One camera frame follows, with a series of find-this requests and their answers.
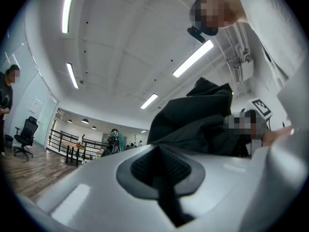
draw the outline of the ceiling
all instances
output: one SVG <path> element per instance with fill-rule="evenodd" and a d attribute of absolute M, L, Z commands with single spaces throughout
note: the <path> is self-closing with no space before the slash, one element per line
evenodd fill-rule
<path fill-rule="evenodd" d="M 67 121 L 69 119 L 72 120 L 73 125 L 77 125 L 77 126 L 81 126 L 81 127 L 85 127 L 85 128 L 91 128 L 93 126 L 95 126 L 97 128 L 98 131 L 102 131 L 102 132 L 110 132 L 112 129 L 116 128 L 119 131 L 121 131 L 122 133 L 125 134 L 140 134 L 142 131 L 144 131 L 144 129 L 138 129 L 138 128 L 132 128 L 132 127 L 128 127 L 128 126 L 123 126 L 123 125 L 117 125 L 117 124 L 113 124 L 113 123 L 108 123 L 105 121 L 100 121 L 94 118 L 89 118 L 89 117 L 85 117 L 82 115 L 78 115 L 69 111 L 65 111 L 63 109 L 59 109 L 56 113 L 56 117 L 60 120 L 62 120 L 65 123 L 68 123 Z M 88 119 L 89 124 L 85 124 L 82 122 L 83 119 Z"/>
<path fill-rule="evenodd" d="M 247 88 L 235 84 L 226 61 L 239 54 L 241 45 L 248 46 L 239 36 L 245 34 L 241 24 L 215 37 L 203 35 L 214 48 L 179 78 L 172 75 L 200 47 L 186 31 L 195 0 L 72 0 L 68 34 L 61 32 L 63 1 L 41 1 L 42 40 L 68 96 L 80 94 L 81 102 L 87 96 L 91 104 L 89 99 L 106 100 L 107 95 L 110 104 L 113 99 L 122 101 L 131 117 L 151 122 L 160 108 L 186 95 L 201 76 L 218 85 L 229 83 L 236 96 Z M 78 90 L 67 62 L 73 66 Z M 153 93 L 158 98 L 141 116 L 141 105 Z"/>

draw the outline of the dark coat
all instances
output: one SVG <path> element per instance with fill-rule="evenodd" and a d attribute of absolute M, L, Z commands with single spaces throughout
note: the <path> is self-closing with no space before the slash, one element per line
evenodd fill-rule
<path fill-rule="evenodd" d="M 169 144 L 185 150 L 231 155 L 238 137 L 224 130 L 231 114 L 232 89 L 200 78 L 187 97 L 174 99 L 151 124 L 147 144 Z"/>

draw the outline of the metal railing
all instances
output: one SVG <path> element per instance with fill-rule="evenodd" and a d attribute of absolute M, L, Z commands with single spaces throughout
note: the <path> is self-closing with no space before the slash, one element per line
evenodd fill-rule
<path fill-rule="evenodd" d="M 61 145 L 62 141 L 77 143 L 78 137 L 74 136 L 72 134 L 66 133 L 64 131 L 56 131 L 51 129 L 48 137 L 48 145 L 52 147 L 53 151 L 58 150 L 60 153 L 61 151 L 66 153 L 67 152 L 67 146 Z M 96 152 L 101 150 L 102 148 L 105 148 L 107 144 L 102 144 L 102 142 L 97 142 L 89 139 L 83 139 L 82 146 L 85 147 L 85 150 L 83 153 L 79 153 L 79 156 L 76 155 L 76 158 L 82 158 L 83 160 L 93 160 L 94 156 L 96 156 Z"/>

